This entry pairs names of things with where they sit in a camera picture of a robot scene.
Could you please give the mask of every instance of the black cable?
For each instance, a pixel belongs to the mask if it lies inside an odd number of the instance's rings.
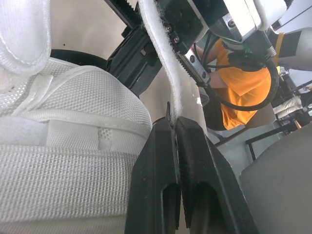
[[[196,58],[198,59],[198,61],[201,63],[201,60],[199,58],[198,51],[197,51],[196,42],[193,44],[193,47],[194,47],[194,54],[195,54]]]
[[[264,62],[252,53],[234,52],[228,54],[228,62],[244,72],[257,72],[264,67]]]
[[[210,65],[210,64],[206,64],[206,66],[209,67],[209,68],[227,68],[227,67],[232,67],[231,65],[216,66],[216,65]]]
[[[214,90],[213,88],[208,85],[205,88],[205,91],[207,92],[207,94],[211,95],[213,98],[215,98],[217,101],[221,102],[223,105],[230,107],[232,109],[238,110],[238,111],[257,111],[260,110],[262,108],[264,108],[265,106],[269,105],[273,98],[276,95],[277,89],[278,89],[278,82],[279,82],[279,76],[278,76],[278,72],[276,69],[275,64],[273,63],[272,60],[269,60],[265,63],[265,65],[267,66],[270,75],[271,75],[271,86],[270,86],[270,90],[269,93],[267,95],[267,97],[260,103],[254,106],[237,106],[234,105],[230,102],[227,102],[226,100],[224,100],[223,98],[221,98]]]
[[[204,51],[204,54],[202,57],[202,65],[204,66],[206,71],[208,70],[208,66],[205,63],[203,64],[203,61],[205,62],[207,60],[208,53],[210,52],[210,50],[212,49],[212,47],[218,40],[219,40],[219,37],[215,36],[212,43],[209,43],[208,40],[206,42],[206,45],[205,45],[206,51]],[[267,97],[260,104],[257,104],[254,106],[237,106],[221,98],[215,92],[215,90],[213,90],[213,88],[210,85],[208,85],[204,89],[208,95],[215,98],[217,101],[219,101],[220,103],[222,103],[223,105],[227,107],[230,107],[238,111],[257,111],[259,109],[264,108],[265,106],[269,105],[272,102],[278,89],[279,75],[278,75],[278,71],[276,69],[274,62],[272,61],[272,59],[269,59],[268,61],[265,62],[265,65],[268,68],[270,75],[271,75],[271,86],[270,86],[270,90],[269,90]]]
[[[212,33],[210,32],[210,30],[207,33],[207,40],[206,40],[206,44],[204,47],[204,51],[203,51],[203,56],[201,57],[201,65],[205,66],[205,64],[207,63],[207,57],[209,52],[211,51],[212,46],[209,46],[210,44],[210,37],[212,36]]]

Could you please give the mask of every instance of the orange shirt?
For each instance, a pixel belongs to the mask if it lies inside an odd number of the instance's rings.
[[[227,50],[222,41],[216,43],[219,48],[217,65],[229,65]],[[236,67],[218,70],[222,80],[227,84],[226,89],[216,89],[218,94],[228,102],[238,106],[253,106],[261,103],[269,93],[271,76],[267,68],[257,72],[244,72]],[[223,124],[226,129],[232,129],[246,123],[256,111],[237,111],[221,104]]]

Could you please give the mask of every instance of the screw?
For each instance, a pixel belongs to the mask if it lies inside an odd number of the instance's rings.
[[[175,43],[179,43],[179,42],[180,42],[179,36],[176,36],[176,37],[174,38],[174,42],[175,42]]]
[[[168,26],[166,27],[166,33],[171,32],[171,30],[172,30],[171,26],[170,26],[170,25],[168,25]]]
[[[190,56],[190,61],[191,61],[191,63],[195,62],[195,56],[194,55]]]
[[[234,27],[235,27],[234,21],[233,21],[233,20],[230,20],[230,21],[228,22],[228,26],[229,26],[230,28],[234,28]]]

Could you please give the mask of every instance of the person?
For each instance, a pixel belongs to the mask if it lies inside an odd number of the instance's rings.
[[[287,7],[292,0],[285,0]],[[203,50],[197,47],[201,58]],[[222,40],[212,47],[207,63],[216,59],[217,66],[229,65],[227,49]],[[261,103],[268,95],[271,76],[267,68],[256,72],[245,72],[236,67],[216,69],[210,73],[211,87],[226,101],[238,106],[253,106]],[[238,111],[229,108],[213,97],[203,107],[206,125],[214,131],[230,130],[239,125],[246,125],[256,111]]]
[[[310,90],[307,93],[303,93],[298,96],[292,97],[291,99],[274,107],[273,110],[277,118],[278,119],[283,118],[296,110],[300,110],[312,104],[312,91],[311,91],[312,87],[309,87],[309,89]]]

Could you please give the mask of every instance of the white fabric garment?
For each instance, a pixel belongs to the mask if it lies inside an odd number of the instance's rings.
[[[148,111],[93,66],[51,58],[30,79],[11,114],[0,117],[0,231],[40,233],[46,223],[47,233],[81,233],[74,220],[82,219],[94,233],[123,233],[131,169],[151,130]]]
[[[273,108],[274,114],[277,115],[278,118],[285,117],[290,113],[302,109],[301,98],[299,96],[295,96],[279,106]]]
[[[50,51],[50,1],[0,1],[0,233],[124,233],[149,113]]]
[[[180,64],[176,59],[169,38],[162,25],[156,3],[154,0],[138,0],[138,3],[146,31],[152,40],[160,62],[169,79],[172,93],[170,114],[171,122],[174,124],[182,113],[180,79],[184,76],[180,74]]]

